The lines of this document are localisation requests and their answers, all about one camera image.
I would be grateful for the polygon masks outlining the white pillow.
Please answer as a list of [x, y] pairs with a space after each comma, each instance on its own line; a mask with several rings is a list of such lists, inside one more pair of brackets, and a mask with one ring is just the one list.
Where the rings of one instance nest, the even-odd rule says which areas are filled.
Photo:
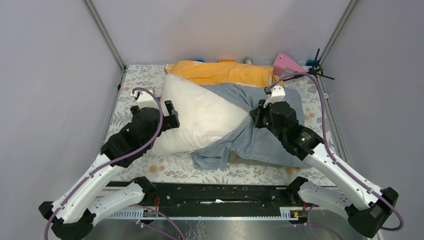
[[216, 93], [174, 74], [164, 77], [161, 103], [170, 100], [180, 126], [156, 138], [151, 152], [165, 156], [194, 152], [223, 139], [248, 117], [248, 111]]

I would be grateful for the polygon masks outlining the grey blue pillowcase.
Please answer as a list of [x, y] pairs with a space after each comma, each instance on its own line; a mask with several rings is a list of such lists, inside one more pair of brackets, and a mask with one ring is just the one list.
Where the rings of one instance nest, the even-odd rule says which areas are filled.
[[[205, 89], [217, 94], [232, 104], [250, 112], [260, 100], [267, 99], [261, 87], [243, 86], [233, 83], [206, 85]], [[215, 170], [228, 164], [230, 152], [239, 157], [260, 163], [295, 168], [310, 168], [311, 165], [288, 153], [281, 142], [266, 128], [255, 128], [251, 116], [247, 116], [234, 130], [208, 146], [192, 152], [196, 170]]]

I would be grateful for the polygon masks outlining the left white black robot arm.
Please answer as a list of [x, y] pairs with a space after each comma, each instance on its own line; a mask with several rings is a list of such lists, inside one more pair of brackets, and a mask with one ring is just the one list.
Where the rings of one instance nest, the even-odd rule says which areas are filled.
[[180, 126], [173, 103], [166, 100], [164, 106], [168, 116], [160, 108], [132, 106], [131, 122], [108, 139], [78, 182], [58, 200], [39, 206], [48, 221], [46, 233], [51, 230], [61, 240], [82, 240], [100, 221], [128, 206], [157, 203], [156, 187], [145, 176], [107, 196], [99, 198], [98, 194], [151, 149], [157, 136]]

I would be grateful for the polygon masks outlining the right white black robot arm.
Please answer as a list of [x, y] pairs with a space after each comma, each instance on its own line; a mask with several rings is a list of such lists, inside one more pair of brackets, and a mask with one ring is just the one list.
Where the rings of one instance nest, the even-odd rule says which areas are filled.
[[312, 129], [299, 123], [296, 111], [285, 101], [266, 104], [260, 100], [250, 111], [255, 128], [266, 128], [283, 148], [299, 160], [319, 170], [339, 192], [297, 177], [287, 187], [287, 201], [293, 206], [314, 204], [345, 218], [359, 234], [373, 238], [394, 213], [399, 194], [392, 188], [381, 188], [351, 168]]

